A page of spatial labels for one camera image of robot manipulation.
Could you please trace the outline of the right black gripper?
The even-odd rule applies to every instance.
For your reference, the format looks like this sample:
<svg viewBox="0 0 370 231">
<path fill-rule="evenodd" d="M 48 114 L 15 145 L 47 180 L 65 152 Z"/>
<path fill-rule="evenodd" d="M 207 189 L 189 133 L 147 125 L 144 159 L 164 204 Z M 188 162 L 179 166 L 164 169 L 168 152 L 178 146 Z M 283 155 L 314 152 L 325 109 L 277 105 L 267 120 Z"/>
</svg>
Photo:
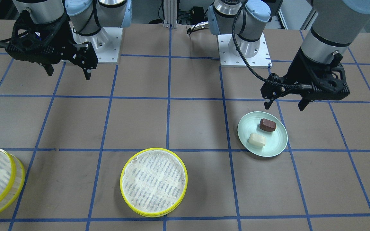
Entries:
<svg viewBox="0 0 370 231">
<path fill-rule="evenodd" d="M 66 13 L 53 22 L 35 24 L 28 11 L 21 12 L 5 51 L 15 60 L 40 64 L 48 76 L 53 75 L 54 64 L 66 60 L 79 66 L 90 80 L 98 64 L 93 45 L 73 39 Z"/>
</svg>

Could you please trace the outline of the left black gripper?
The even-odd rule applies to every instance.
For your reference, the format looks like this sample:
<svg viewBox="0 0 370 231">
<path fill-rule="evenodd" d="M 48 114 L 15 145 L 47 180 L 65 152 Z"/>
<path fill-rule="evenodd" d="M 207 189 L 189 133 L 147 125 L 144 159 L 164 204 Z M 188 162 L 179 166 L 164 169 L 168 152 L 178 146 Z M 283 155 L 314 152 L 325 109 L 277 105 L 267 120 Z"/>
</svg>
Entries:
<svg viewBox="0 0 370 231">
<path fill-rule="evenodd" d="M 299 88 L 293 89 L 264 83 L 261 87 L 261 94 L 265 99 L 263 104 L 265 109 L 268 110 L 276 98 L 288 94 L 301 95 L 302 99 L 298 102 L 300 111 L 304 111 L 313 100 L 342 100 L 350 95 L 345 69 L 341 64 L 342 54 L 333 51 L 329 54 L 329 58 L 333 60 L 328 64 L 317 63 L 308 58 L 300 48 L 283 77 L 275 73 L 268 77 L 268 80 L 272 82 L 299 85 Z"/>
</svg>

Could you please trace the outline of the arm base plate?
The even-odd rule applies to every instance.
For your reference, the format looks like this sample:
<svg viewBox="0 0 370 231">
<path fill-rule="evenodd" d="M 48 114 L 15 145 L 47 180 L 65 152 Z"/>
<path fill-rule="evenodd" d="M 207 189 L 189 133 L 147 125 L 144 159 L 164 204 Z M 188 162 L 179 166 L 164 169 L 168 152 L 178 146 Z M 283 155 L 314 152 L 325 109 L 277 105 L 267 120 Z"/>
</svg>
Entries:
<svg viewBox="0 0 370 231">
<path fill-rule="evenodd" d="M 240 50 L 252 68 L 271 68 L 272 61 L 262 33 L 258 41 L 244 41 L 235 37 Z M 217 35 L 221 67 L 246 67 L 232 40 L 232 35 Z"/>
<path fill-rule="evenodd" d="M 123 28 L 105 27 L 95 35 L 82 36 L 72 33 L 78 44 L 89 41 L 97 54 L 100 64 L 118 64 L 122 43 Z"/>
</svg>

